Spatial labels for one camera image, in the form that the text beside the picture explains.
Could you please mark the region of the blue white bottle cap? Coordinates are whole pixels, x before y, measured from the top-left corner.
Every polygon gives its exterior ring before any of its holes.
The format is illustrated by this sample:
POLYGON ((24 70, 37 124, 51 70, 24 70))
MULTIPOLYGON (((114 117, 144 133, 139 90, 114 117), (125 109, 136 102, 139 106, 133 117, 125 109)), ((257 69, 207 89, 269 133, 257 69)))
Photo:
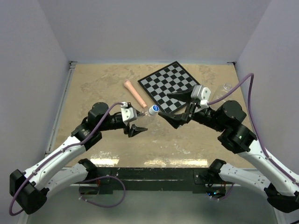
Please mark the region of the blue white bottle cap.
POLYGON ((151 106, 150 108, 149 108, 149 114, 151 115, 151 116, 154 116, 154 115, 156 115, 158 112, 159 112, 159 107, 157 106, 157 105, 153 105, 153 106, 151 106))

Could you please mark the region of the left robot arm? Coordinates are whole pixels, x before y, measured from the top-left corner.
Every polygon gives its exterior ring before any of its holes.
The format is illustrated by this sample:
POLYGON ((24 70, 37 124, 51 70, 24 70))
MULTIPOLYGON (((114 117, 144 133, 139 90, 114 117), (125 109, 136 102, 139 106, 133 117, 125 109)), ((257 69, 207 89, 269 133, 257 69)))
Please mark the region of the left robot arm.
POLYGON ((99 184, 102 176, 89 159, 81 159, 66 170, 63 167, 98 143, 103 131, 122 129, 130 138, 145 132, 147 128, 133 124, 138 114, 127 102, 112 106, 103 102, 95 103, 61 146, 25 171, 17 169, 10 174, 9 192, 13 199, 9 205, 9 214, 17 215, 13 212, 14 203, 20 205, 21 212, 30 215, 38 211, 50 196, 71 184, 99 184))

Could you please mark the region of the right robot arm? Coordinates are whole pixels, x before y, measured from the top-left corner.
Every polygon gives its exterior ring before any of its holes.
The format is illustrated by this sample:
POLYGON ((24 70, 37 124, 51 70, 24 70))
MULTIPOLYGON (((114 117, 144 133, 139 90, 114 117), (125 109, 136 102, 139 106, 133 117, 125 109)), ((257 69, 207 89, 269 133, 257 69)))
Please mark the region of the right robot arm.
POLYGON ((170 97, 186 100, 185 112, 172 114, 159 112, 175 129, 191 120, 221 133, 218 141, 228 151, 244 158, 260 174, 251 174, 223 160, 216 159, 208 168, 204 178, 209 184, 236 183, 262 194, 277 210, 290 213, 299 208, 299 176, 286 168, 271 153, 261 147, 258 137, 242 124, 246 113, 235 100, 225 102, 217 110, 201 108, 200 101, 191 98, 190 91, 169 94, 170 97))

